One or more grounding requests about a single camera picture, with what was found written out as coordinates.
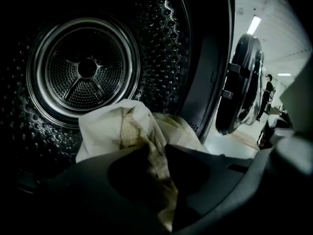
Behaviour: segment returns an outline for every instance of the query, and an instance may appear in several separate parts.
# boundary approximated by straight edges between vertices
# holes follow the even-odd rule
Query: fluorescent light
[[[261,18],[254,16],[247,33],[253,35],[261,20]]]
[[[279,75],[279,76],[291,76],[290,73],[278,73],[277,75]]]

